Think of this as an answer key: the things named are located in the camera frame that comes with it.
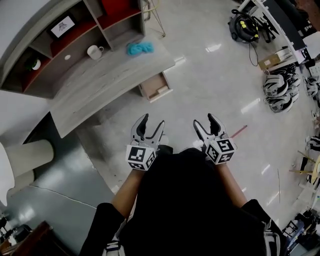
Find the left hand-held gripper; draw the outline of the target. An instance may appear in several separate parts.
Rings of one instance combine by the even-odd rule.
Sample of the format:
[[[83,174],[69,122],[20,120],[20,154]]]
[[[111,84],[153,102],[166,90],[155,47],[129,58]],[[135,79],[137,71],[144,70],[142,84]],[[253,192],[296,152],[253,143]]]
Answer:
[[[145,138],[149,114],[141,116],[131,128],[131,141],[126,147],[125,161],[132,169],[148,171],[156,159],[156,151],[164,132],[162,120],[151,137]]]

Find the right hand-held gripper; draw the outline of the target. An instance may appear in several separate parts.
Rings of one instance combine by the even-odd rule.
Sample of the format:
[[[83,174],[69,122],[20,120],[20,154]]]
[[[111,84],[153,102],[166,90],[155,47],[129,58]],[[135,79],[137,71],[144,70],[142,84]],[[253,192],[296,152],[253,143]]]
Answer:
[[[215,165],[227,163],[237,151],[237,146],[226,134],[224,124],[215,115],[208,113],[207,117],[210,124],[209,132],[196,119],[193,121],[193,128],[198,138],[204,143],[204,153],[208,159]]]

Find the wooden drawer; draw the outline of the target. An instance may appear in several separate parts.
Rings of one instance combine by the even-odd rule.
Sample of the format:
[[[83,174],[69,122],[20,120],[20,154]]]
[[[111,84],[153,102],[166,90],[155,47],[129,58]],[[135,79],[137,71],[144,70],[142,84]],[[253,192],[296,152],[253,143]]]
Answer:
[[[169,90],[167,90],[163,94],[158,94],[157,89],[167,86]],[[171,93],[173,89],[168,83],[167,77],[164,72],[158,73],[153,77],[143,81],[138,86],[140,93],[143,97],[145,97],[150,103],[153,103],[160,99],[161,97]]]

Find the person's left forearm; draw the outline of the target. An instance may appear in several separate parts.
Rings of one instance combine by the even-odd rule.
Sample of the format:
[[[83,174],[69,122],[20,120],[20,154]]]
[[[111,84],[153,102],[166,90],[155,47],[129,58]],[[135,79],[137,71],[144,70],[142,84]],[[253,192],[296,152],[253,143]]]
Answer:
[[[130,217],[145,173],[144,170],[132,169],[111,202],[125,219]]]

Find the person's right forearm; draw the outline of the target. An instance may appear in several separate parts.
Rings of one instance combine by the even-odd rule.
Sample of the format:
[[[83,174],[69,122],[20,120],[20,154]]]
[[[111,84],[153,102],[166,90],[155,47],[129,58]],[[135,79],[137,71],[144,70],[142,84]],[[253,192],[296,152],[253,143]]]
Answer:
[[[242,208],[246,203],[247,199],[242,189],[236,182],[234,176],[232,175],[227,164],[222,163],[215,166],[217,173],[223,183],[226,194],[229,196],[232,203],[238,207]]]

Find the red floor stick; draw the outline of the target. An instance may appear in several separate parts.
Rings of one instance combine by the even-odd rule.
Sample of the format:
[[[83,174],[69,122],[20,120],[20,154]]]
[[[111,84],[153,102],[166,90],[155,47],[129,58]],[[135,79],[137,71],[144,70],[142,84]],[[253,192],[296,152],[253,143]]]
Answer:
[[[242,128],[240,128],[237,132],[235,132],[233,135],[231,135],[229,138],[230,139],[234,139],[236,136],[238,136],[240,133],[242,133],[246,128],[248,127],[248,125],[244,125]]]

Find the grey wooden desk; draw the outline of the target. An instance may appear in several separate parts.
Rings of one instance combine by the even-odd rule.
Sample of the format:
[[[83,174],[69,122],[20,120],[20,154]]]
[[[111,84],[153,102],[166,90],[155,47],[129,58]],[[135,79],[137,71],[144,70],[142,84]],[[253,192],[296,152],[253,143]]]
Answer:
[[[122,94],[175,65],[159,40],[151,42],[153,53],[129,56],[120,49],[97,61],[82,60],[54,84],[57,93],[50,113],[61,138]]]

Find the pile of white headsets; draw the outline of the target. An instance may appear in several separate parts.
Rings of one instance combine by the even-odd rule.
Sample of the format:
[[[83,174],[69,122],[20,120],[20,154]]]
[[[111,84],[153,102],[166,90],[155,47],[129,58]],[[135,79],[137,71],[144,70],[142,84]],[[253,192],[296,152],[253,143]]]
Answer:
[[[288,112],[298,99],[301,78],[294,63],[266,73],[262,86],[264,102],[273,113]]]

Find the person's black clothing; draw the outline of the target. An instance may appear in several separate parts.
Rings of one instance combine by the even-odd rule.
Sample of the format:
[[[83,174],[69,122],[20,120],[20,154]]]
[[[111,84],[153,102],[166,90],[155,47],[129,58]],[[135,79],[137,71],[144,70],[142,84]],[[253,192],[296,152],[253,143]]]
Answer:
[[[79,256],[286,256],[286,238],[256,199],[239,208],[205,153],[165,146],[128,219],[101,203]]]

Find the blue fluffy cloth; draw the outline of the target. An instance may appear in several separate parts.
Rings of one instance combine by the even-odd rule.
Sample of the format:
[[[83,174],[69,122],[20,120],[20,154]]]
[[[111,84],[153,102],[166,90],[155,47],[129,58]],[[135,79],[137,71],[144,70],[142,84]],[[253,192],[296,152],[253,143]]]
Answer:
[[[129,56],[136,56],[141,54],[150,54],[154,52],[154,45],[149,41],[129,43],[126,47],[126,53]]]

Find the flat cardboard box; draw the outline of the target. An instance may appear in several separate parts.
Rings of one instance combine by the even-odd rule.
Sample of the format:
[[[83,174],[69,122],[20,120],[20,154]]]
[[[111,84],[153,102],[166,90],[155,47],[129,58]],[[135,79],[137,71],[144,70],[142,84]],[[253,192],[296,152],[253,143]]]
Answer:
[[[289,57],[289,55],[279,56],[277,53],[274,53],[259,61],[258,66],[261,70],[266,70],[284,62]]]

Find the white mug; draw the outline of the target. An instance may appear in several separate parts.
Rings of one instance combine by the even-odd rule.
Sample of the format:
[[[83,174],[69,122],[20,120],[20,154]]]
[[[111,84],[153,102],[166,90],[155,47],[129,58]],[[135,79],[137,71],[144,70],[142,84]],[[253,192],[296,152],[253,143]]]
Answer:
[[[91,45],[86,52],[91,59],[96,61],[102,57],[103,51],[103,46]]]

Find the light wooden stool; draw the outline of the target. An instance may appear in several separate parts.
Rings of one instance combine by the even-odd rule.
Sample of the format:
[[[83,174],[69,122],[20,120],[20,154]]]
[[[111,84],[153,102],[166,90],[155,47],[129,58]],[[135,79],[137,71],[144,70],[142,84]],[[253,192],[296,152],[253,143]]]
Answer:
[[[299,173],[299,174],[307,174],[309,175],[309,182],[311,184],[314,184],[317,179],[320,177],[320,154],[318,155],[317,159],[314,160],[313,158],[310,158],[306,154],[304,154],[301,151],[297,151],[300,155],[302,155],[307,162],[312,163],[312,170],[304,170],[304,169],[290,169],[289,171],[292,173]]]

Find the black yellow vacuum cleaner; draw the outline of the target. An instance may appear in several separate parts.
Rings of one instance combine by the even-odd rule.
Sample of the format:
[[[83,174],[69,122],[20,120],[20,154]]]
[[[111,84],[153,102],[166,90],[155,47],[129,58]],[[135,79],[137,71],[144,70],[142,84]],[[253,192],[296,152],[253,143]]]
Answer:
[[[232,9],[234,15],[228,22],[231,38],[240,43],[252,43],[259,39],[259,28],[255,19],[250,15]]]

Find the grey desk shelf hutch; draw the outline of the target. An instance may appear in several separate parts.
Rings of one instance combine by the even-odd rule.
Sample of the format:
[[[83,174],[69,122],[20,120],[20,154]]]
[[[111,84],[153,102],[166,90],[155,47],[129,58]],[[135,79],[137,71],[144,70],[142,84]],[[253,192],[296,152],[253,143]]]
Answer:
[[[52,99],[54,84],[73,66],[87,59],[87,49],[117,50],[145,36],[142,0],[56,0],[35,15],[22,30],[13,49],[0,64],[0,90]],[[70,13],[77,24],[60,39],[47,29]],[[29,57],[38,57],[37,70],[25,69]]]

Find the black office chair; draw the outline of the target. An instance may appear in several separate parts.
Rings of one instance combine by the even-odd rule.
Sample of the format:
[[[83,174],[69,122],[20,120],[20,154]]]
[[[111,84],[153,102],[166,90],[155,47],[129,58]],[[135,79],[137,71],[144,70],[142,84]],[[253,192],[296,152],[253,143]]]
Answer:
[[[275,34],[279,35],[278,31],[264,13],[262,14],[262,18],[258,18],[257,21],[260,24],[263,39],[267,44],[271,43],[276,38]]]

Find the white-topped beige round stand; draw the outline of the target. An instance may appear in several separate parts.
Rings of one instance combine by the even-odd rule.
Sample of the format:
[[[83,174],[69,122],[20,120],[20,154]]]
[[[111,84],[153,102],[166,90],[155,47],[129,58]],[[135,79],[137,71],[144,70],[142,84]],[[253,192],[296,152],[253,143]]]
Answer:
[[[9,197],[34,182],[34,169],[48,164],[54,156],[46,139],[11,147],[0,143],[0,203],[6,207]]]

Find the white office desk row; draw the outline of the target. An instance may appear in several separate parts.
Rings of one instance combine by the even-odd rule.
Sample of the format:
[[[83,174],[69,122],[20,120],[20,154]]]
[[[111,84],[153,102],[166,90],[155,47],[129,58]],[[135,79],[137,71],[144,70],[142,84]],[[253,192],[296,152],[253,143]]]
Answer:
[[[267,17],[275,30],[283,35],[295,61],[303,63],[307,56],[308,47],[302,37],[305,28],[300,17],[292,16],[295,6],[289,0],[246,0],[251,1]]]

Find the small potted plant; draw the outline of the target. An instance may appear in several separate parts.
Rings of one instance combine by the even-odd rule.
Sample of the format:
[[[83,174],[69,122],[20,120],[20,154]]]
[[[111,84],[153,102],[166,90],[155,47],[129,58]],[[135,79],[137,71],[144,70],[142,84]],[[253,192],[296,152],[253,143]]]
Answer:
[[[31,56],[24,62],[24,67],[27,71],[37,70],[41,66],[41,61],[38,57]]]

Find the dark wooden chair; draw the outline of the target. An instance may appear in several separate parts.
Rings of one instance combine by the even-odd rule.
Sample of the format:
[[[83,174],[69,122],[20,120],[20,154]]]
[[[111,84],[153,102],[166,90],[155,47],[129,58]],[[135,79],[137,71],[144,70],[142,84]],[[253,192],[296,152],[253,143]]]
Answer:
[[[41,222],[10,254],[10,256],[63,256],[55,242],[51,227]]]

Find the black picture frame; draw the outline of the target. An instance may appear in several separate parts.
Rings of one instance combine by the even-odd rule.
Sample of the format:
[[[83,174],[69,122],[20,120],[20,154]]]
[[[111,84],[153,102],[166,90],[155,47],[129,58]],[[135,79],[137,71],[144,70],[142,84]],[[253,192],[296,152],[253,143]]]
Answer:
[[[66,13],[48,27],[47,33],[54,40],[57,40],[64,36],[65,33],[72,29],[76,24],[77,21],[74,16],[71,13]]]

